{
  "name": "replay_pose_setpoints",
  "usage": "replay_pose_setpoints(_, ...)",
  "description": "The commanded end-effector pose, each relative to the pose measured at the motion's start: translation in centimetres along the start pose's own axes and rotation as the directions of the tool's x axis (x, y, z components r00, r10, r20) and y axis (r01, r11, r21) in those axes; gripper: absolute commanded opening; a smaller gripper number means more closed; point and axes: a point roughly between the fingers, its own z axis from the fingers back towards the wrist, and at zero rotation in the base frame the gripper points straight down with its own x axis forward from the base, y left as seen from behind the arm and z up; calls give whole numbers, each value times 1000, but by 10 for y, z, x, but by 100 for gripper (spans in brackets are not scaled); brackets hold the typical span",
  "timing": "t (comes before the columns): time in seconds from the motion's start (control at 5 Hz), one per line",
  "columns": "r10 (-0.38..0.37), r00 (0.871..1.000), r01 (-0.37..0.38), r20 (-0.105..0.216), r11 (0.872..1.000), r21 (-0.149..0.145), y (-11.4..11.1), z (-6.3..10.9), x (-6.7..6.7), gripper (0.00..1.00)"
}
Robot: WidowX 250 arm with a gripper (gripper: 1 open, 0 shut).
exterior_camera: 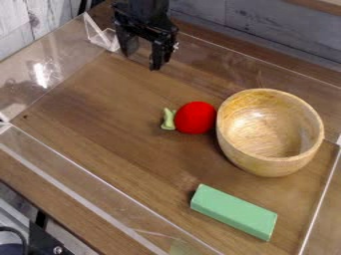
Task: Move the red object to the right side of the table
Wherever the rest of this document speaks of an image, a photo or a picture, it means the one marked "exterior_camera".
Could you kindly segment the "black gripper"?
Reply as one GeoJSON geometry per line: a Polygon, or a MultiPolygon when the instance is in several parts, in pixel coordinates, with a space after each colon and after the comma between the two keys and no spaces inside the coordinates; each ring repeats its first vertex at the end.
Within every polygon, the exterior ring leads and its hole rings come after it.
{"type": "Polygon", "coordinates": [[[177,43],[177,25],[169,15],[170,0],[116,0],[116,25],[124,54],[140,49],[140,38],[153,42],[150,70],[157,71],[172,59],[177,43]]]}

